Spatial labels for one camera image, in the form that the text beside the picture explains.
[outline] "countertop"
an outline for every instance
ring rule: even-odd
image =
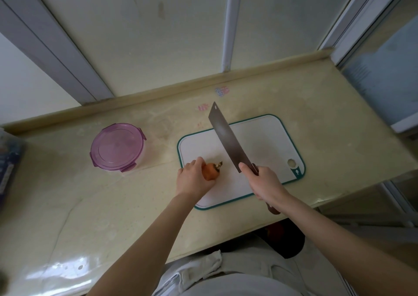
[[[286,188],[313,207],[418,168],[329,59],[34,130],[23,135],[27,151],[0,213],[6,295],[89,290],[173,197],[176,144],[211,128],[214,101],[229,122],[267,113],[282,120],[306,163],[305,177]],[[144,131],[142,161],[125,174],[93,167],[92,140],[120,122]],[[254,196],[193,209],[169,261],[284,217]]]

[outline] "knife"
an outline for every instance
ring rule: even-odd
[[[209,121],[211,122],[213,129],[215,130],[219,140],[225,148],[225,151],[227,151],[229,157],[231,158],[231,161],[238,170],[238,173],[241,172],[238,164],[240,162],[243,162],[253,171],[254,175],[258,176],[257,166],[255,166],[248,159],[248,156],[245,154],[243,148],[237,140],[237,137],[235,136],[234,132],[232,131],[224,115],[222,114],[221,110],[215,102],[213,103],[209,113]],[[275,208],[271,207],[269,204],[267,204],[267,207],[272,214],[280,214],[280,212],[278,212]]]

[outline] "round container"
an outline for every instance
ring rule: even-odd
[[[141,155],[146,140],[142,130],[132,124],[109,125],[91,144],[93,165],[106,171],[130,171],[136,166],[135,161]]]

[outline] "orange carrot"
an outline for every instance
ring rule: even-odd
[[[202,174],[203,177],[207,181],[211,181],[213,179],[218,178],[219,176],[219,168],[222,166],[222,162],[219,162],[218,165],[215,163],[207,163],[206,165],[202,165]]]

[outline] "white cutting board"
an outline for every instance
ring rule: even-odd
[[[304,176],[305,163],[275,115],[261,115],[232,123],[230,127],[249,160],[255,165],[270,167],[282,183]],[[210,209],[253,194],[247,179],[242,173],[238,173],[215,130],[209,129],[182,137],[177,143],[177,151],[181,167],[198,156],[203,157],[207,163],[223,162],[215,186],[195,208]]]

